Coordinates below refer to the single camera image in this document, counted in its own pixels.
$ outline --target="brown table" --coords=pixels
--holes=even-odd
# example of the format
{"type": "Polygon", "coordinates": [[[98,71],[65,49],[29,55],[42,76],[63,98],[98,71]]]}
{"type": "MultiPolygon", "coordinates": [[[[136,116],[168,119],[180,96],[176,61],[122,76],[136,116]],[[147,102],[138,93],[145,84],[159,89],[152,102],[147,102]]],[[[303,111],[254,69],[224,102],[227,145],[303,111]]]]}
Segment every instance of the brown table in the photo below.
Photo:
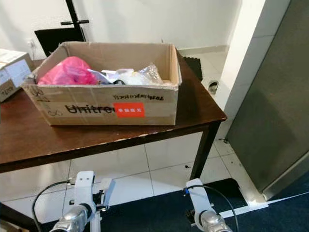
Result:
{"type": "MultiPolygon", "coordinates": [[[[199,178],[226,115],[181,56],[179,63],[183,83],[179,89],[176,126],[51,127],[20,90],[1,105],[0,173],[202,131],[191,173],[191,179],[199,178]]],[[[3,204],[0,218],[35,230],[31,218],[3,204]]]]}

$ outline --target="baseboard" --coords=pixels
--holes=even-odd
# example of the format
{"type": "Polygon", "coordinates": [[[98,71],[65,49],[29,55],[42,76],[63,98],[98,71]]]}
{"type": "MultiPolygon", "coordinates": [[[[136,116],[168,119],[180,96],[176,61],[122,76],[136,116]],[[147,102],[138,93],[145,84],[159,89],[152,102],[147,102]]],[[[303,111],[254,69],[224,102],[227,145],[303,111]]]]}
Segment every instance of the baseboard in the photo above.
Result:
{"type": "Polygon", "coordinates": [[[228,49],[229,49],[228,45],[220,45],[214,47],[184,48],[184,49],[178,49],[178,51],[182,56],[189,56],[208,52],[227,52],[228,49]]]}

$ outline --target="white cardboard box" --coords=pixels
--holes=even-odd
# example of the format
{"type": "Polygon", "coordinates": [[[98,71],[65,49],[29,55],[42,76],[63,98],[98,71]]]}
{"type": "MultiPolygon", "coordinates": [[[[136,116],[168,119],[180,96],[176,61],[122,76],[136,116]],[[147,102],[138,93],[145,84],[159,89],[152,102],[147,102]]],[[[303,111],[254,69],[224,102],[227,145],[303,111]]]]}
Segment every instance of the white cardboard box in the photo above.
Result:
{"type": "Polygon", "coordinates": [[[0,102],[20,89],[33,68],[27,52],[0,48],[0,102]]]}

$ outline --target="wall socket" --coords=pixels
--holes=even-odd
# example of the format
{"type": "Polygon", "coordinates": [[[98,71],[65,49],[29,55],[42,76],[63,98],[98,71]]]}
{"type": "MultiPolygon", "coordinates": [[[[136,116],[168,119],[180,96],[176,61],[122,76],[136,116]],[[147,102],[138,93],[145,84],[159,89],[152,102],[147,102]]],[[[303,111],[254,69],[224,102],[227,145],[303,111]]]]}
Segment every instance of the wall socket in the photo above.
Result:
{"type": "Polygon", "coordinates": [[[35,47],[35,43],[33,39],[27,39],[26,42],[27,42],[28,47],[31,47],[31,48],[35,47]]]}

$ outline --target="table top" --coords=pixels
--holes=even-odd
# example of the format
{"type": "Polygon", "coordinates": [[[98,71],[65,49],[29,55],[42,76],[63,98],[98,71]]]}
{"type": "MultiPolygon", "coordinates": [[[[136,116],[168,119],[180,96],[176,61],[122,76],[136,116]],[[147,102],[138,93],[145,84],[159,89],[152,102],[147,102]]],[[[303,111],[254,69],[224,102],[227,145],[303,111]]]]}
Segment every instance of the table top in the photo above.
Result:
{"type": "Polygon", "coordinates": [[[208,91],[179,57],[175,126],[49,126],[23,90],[1,104],[0,173],[206,131],[226,120],[208,91]]]}

